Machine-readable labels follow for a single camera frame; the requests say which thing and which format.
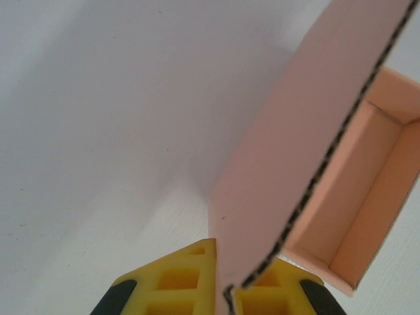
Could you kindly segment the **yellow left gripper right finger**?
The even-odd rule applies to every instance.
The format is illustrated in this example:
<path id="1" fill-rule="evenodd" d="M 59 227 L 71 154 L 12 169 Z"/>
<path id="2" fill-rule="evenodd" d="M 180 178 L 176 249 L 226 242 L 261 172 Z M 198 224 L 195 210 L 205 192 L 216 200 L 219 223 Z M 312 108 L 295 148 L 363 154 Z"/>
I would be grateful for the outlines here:
<path id="1" fill-rule="evenodd" d="M 345 315 L 324 282 L 275 259 L 247 289 L 235 292 L 236 315 Z"/>

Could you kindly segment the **pink corrugated paper box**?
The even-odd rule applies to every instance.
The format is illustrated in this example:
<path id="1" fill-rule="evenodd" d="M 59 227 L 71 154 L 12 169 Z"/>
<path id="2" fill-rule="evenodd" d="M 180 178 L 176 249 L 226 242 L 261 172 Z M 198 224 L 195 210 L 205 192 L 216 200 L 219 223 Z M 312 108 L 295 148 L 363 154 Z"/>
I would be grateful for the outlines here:
<path id="1" fill-rule="evenodd" d="M 331 0 L 208 197 L 215 315 L 281 251 L 420 0 Z"/>

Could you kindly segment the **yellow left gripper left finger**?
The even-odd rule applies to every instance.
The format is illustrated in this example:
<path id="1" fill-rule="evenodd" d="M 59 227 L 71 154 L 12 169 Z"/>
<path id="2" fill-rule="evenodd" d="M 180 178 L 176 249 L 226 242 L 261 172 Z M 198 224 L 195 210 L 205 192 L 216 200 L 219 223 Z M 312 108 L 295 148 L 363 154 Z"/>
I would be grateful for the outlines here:
<path id="1" fill-rule="evenodd" d="M 215 240 L 207 238 L 132 270 L 92 315 L 215 315 L 216 257 Z"/>

